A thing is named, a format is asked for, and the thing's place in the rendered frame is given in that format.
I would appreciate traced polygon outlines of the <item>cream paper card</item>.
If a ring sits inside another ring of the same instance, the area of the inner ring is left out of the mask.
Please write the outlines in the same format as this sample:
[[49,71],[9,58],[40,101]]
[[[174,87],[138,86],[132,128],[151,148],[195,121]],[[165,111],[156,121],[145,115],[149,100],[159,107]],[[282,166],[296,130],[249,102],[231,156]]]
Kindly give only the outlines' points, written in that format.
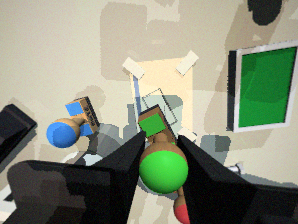
[[159,104],[177,139],[197,138],[192,133],[192,65],[197,60],[192,51],[185,58],[145,62],[127,58],[122,66],[130,73],[138,133],[140,112]]

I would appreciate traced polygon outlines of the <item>black rectangular block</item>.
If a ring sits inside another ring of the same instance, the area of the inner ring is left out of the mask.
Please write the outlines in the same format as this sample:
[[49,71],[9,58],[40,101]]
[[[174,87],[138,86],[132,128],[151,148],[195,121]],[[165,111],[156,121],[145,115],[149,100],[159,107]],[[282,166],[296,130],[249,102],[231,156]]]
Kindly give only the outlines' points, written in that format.
[[0,163],[36,124],[14,104],[4,106],[0,112]]

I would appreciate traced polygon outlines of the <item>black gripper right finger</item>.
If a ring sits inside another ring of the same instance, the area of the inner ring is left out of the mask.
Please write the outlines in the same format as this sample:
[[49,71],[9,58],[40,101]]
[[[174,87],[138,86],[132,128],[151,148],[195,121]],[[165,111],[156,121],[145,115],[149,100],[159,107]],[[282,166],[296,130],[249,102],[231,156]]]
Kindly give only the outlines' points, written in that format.
[[188,163],[182,188],[190,224],[255,224],[262,215],[298,218],[298,188],[250,183],[184,135],[176,146]]

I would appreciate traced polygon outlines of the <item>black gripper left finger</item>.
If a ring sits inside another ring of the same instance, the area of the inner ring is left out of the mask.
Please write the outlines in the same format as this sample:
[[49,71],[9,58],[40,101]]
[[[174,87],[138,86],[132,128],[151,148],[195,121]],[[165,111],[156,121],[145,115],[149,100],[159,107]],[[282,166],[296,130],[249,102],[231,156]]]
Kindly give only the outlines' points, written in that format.
[[21,202],[94,209],[99,224],[127,224],[146,131],[87,166],[41,160],[9,167],[7,180],[16,208]]

